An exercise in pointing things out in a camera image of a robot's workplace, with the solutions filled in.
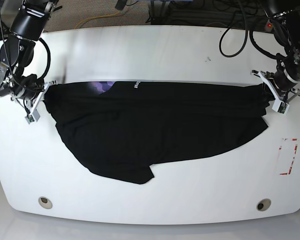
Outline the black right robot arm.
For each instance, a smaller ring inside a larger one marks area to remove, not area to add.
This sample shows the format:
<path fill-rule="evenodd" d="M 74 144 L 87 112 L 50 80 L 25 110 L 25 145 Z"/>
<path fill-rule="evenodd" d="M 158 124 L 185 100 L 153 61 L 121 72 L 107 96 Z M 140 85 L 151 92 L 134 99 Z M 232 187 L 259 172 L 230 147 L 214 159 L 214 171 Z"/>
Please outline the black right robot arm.
<path fill-rule="evenodd" d="M 33 100 L 44 92 L 45 77 L 51 66 L 51 52 L 41 38 L 44 28 L 58 4 L 57 0 L 23 0 L 0 48 L 0 97 Z M 47 53 L 47 63 L 41 76 L 24 76 L 33 60 L 36 42 Z"/>

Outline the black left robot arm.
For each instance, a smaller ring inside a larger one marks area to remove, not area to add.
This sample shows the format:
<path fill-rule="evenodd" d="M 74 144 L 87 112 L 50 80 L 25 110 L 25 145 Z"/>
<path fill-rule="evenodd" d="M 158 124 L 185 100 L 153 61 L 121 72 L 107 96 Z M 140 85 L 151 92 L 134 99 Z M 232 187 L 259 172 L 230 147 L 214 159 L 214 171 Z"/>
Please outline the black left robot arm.
<path fill-rule="evenodd" d="M 273 74 L 275 87 L 283 94 L 300 83 L 300 0 L 261 0 L 267 18 L 273 24 L 274 35 L 286 56 L 277 61 Z"/>

